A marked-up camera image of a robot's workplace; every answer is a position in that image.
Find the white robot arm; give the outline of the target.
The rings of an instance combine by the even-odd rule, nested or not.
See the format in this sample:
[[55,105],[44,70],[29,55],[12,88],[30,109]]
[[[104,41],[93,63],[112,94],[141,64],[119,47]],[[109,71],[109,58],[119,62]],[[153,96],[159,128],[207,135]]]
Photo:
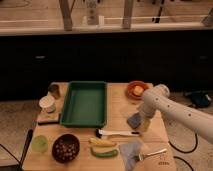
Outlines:
[[145,90],[139,106],[141,117],[153,118],[159,110],[213,144],[213,115],[170,100],[169,96],[169,88],[164,84]]

